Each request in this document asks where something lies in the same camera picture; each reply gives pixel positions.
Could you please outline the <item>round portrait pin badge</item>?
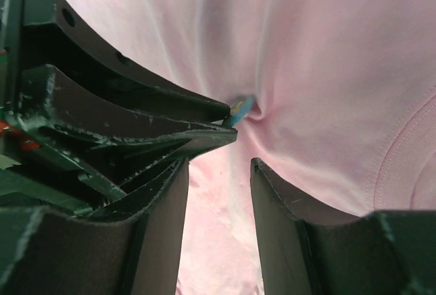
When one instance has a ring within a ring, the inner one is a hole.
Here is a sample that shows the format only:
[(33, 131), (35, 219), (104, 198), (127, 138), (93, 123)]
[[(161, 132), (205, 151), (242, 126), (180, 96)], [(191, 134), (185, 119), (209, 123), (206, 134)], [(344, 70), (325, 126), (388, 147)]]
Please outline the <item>round portrait pin badge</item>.
[(255, 101), (253, 95), (244, 95), (239, 97), (238, 100), (231, 105), (230, 114), (223, 120), (222, 125), (232, 127), (247, 116), (252, 109)]

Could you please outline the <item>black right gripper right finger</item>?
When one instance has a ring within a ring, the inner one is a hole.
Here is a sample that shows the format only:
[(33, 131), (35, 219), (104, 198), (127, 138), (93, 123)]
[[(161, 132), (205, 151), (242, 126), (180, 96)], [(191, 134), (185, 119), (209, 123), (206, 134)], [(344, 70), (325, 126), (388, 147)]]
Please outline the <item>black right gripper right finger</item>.
[(267, 294), (434, 294), (435, 212), (357, 217), (251, 161), (251, 197)]

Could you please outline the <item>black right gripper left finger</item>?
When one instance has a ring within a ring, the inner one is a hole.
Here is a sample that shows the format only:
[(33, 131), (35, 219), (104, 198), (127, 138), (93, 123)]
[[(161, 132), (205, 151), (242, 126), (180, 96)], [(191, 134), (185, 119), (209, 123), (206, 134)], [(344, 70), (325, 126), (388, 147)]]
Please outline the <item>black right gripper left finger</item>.
[(188, 161), (174, 161), (90, 217), (2, 208), (1, 293), (174, 294), (188, 179)]

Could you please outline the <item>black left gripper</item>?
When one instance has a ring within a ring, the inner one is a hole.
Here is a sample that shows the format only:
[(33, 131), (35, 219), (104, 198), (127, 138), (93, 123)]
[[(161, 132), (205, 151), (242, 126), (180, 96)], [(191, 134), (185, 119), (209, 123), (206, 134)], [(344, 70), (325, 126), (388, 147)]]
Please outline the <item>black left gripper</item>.
[(235, 141), (221, 124), (229, 112), (124, 56), (66, 0), (3, 0), (4, 194), (53, 206), (118, 202), (173, 161)]

